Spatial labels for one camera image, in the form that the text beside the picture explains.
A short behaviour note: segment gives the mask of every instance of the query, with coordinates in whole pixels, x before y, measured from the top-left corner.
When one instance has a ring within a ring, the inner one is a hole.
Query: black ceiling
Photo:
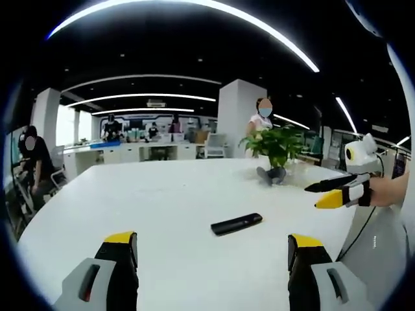
[[[25,98],[32,103],[46,87],[64,90],[111,76],[164,74],[205,78],[222,85],[175,78],[128,78],[70,92],[84,99],[125,93],[218,99],[222,86],[240,78],[266,88],[274,112],[304,124],[314,122],[310,118],[316,106],[325,124],[351,130],[335,101],[339,96],[359,132],[380,124],[390,131],[387,135],[373,132],[378,137],[398,141],[410,133],[405,98],[386,45],[362,27],[345,2],[221,2],[244,10],[286,35],[320,72],[312,72],[267,33],[224,12],[183,3],[131,3],[78,20],[34,49],[25,71]],[[90,1],[75,1],[72,5],[56,5],[55,12],[63,20],[90,5]],[[39,25],[44,36],[59,18],[51,17],[48,23]],[[136,97],[95,104],[104,109],[140,108],[147,100]],[[217,102],[181,98],[164,101],[168,107],[217,114]],[[91,111],[86,105],[78,108]]]

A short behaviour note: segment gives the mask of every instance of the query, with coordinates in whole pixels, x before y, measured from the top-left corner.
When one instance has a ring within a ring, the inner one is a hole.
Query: black remote control
[[[262,221],[262,216],[258,213],[249,214],[246,216],[238,217],[225,222],[218,222],[217,224],[211,224],[210,228],[217,236],[226,235],[238,230],[245,229],[252,225],[256,225]]]

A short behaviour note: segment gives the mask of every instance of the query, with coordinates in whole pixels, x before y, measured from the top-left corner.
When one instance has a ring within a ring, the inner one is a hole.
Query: green leaves
[[[272,130],[254,131],[239,142],[246,143],[254,156],[268,156],[272,167],[284,167],[289,159],[295,159],[302,150],[302,131],[292,125]]]

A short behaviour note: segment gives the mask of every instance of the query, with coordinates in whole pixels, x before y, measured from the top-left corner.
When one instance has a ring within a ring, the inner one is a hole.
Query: face mask
[[[272,108],[259,108],[259,114],[267,118],[272,113]]]

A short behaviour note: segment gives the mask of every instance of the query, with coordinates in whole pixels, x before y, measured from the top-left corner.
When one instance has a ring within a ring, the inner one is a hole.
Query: person in white shirt
[[[266,128],[271,129],[272,123],[268,118],[272,113],[271,101],[267,98],[259,98],[256,103],[257,113],[251,117],[246,128],[246,135],[251,135],[253,131],[262,131]]]

